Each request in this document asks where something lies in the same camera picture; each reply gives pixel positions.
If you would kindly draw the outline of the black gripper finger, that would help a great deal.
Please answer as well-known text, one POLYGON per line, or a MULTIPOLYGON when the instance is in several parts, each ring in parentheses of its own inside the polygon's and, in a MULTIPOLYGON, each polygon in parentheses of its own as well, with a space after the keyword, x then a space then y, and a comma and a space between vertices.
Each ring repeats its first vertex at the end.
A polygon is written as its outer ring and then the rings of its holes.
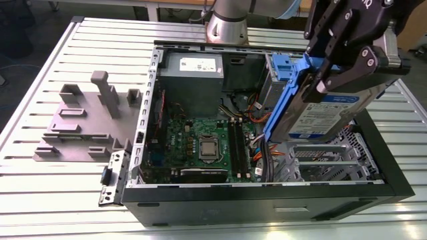
POLYGON ((380 47, 362 48, 349 66, 325 59, 315 74, 313 92, 379 95, 390 85, 390 60, 380 47))
POLYGON ((355 50, 344 46, 355 19, 354 0, 313 0, 304 29, 305 54, 328 59, 332 64, 355 61, 355 50))

